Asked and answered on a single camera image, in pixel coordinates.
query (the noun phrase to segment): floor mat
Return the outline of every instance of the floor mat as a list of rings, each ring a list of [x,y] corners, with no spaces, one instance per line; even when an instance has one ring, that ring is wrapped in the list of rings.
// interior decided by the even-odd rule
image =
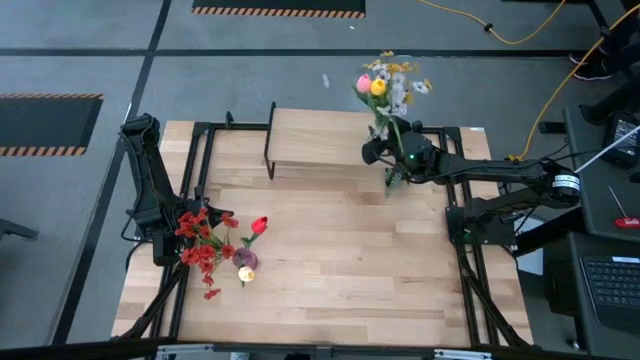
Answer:
[[[0,156],[79,156],[101,94],[0,94]]]

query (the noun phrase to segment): orange striped tape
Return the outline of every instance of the orange striped tape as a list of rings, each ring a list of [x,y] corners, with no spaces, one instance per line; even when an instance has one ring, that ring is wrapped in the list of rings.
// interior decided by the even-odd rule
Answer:
[[[104,99],[102,94],[0,94],[0,99]]]
[[[0,147],[0,156],[80,156],[86,151],[82,146],[10,146]]]
[[[256,9],[256,8],[228,8],[198,6],[191,9],[191,13],[199,15],[244,15],[244,16],[294,16],[294,17],[323,17],[343,19],[364,19],[366,13],[362,11],[336,10],[291,10],[291,9]]]

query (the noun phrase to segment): red flower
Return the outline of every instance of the red flower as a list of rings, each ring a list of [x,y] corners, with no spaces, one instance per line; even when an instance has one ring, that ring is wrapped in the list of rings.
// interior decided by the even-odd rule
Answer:
[[[190,213],[190,212],[186,212],[186,213],[184,213],[184,215],[180,216],[180,218],[178,219],[178,222],[180,224],[182,224],[182,223],[190,223],[192,218],[193,218],[193,214]]]
[[[234,252],[236,252],[236,249],[233,247],[233,245],[224,245],[222,247],[222,257],[224,257],[225,259],[229,259],[231,256],[233,256]]]
[[[212,257],[216,256],[216,250],[211,245],[202,245],[200,246],[200,251],[198,252],[200,257],[204,260],[209,260]]]
[[[213,271],[213,264],[210,261],[200,261],[200,271],[203,274],[208,274]]]
[[[232,216],[233,215],[231,215],[231,213],[224,213],[220,217],[220,220],[222,220],[222,222],[224,223],[224,226],[235,229],[238,227],[239,222],[238,220],[233,219]]]
[[[198,216],[196,216],[194,218],[194,221],[197,222],[198,224],[207,220],[208,218],[208,213],[207,213],[207,209],[205,208],[200,208],[200,212],[198,213]]]
[[[188,222],[180,223],[180,229],[176,230],[176,235],[183,235],[188,238],[196,237],[196,232],[193,231],[193,226]]]
[[[251,230],[253,230],[254,234],[262,235],[262,233],[267,230],[267,217],[263,216],[254,221],[253,224],[251,224]]]
[[[202,236],[203,238],[208,239],[211,236],[211,228],[209,227],[209,225],[205,225],[201,227],[200,229],[198,229],[198,232],[200,233],[200,236]]]
[[[209,290],[209,292],[204,294],[204,298],[207,300],[210,300],[212,297],[218,295],[219,292],[220,292],[220,289]]]
[[[197,249],[184,249],[180,260],[187,265],[194,265],[200,261],[200,255]]]
[[[211,277],[211,275],[206,274],[203,278],[202,278],[202,282],[207,284],[207,286],[213,286],[213,278]]]

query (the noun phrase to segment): yellow flower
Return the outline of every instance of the yellow flower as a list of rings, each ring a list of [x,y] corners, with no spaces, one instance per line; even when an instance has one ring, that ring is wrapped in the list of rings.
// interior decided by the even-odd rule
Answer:
[[[380,64],[382,64],[382,61],[380,61],[380,59],[378,59],[378,60],[372,62],[371,64],[364,64],[364,67],[366,67],[367,69],[371,70],[371,69],[373,69],[374,66],[380,65]]]
[[[429,81],[429,79],[424,79],[424,85],[429,89],[429,91],[433,91],[433,85],[431,85],[431,81]]]
[[[380,96],[384,95],[385,91],[387,91],[387,84],[384,80],[378,78],[371,83],[371,94]]]
[[[410,71],[413,71],[413,68],[411,67],[411,64],[406,62],[406,63],[402,64],[402,71],[410,72]]]
[[[398,64],[389,64],[389,72],[392,74],[396,72],[402,72],[402,66]]]
[[[243,282],[249,282],[253,280],[255,276],[256,276],[256,273],[253,272],[253,269],[248,266],[243,266],[240,268],[240,270],[238,270],[238,277]]]
[[[413,93],[412,92],[408,92],[407,96],[404,97],[404,103],[407,104],[407,105],[413,104]]]

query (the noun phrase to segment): red tulip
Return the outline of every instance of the red tulip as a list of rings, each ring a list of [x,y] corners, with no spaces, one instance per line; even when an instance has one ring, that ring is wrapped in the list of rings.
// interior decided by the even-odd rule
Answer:
[[[208,274],[213,271],[213,264],[209,261],[201,261],[200,262],[200,272],[203,274]]]
[[[263,216],[251,224],[251,230],[256,235],[262,235],[267,230],[267,217]]]
[[[213,286],[213,278],[208,273],[202,278],[202,282],[207,284],[207,286]]]
[[[209,300],[212,297],[218,295],[218,293],[220,292],[220,289],[215,289],[215,290],[209,290],[209,292],[207,292],[206,294],[204,294],[204,298]]]
[[[211,245],[202,245],[200,246],[200,251],[198,255],[204,260],[209,260],[212,257],[216,256],[216,251]]]
[[[181,259],[184,264],[194,265],[200,261],[200,255],[197,249],[184,249]]]
[[[236,249],[233,247],[233,245],[225,245],[222,247],[222,257],[225,259],[229,259],[231,256],[233,256],[234,252],[236,252]]]

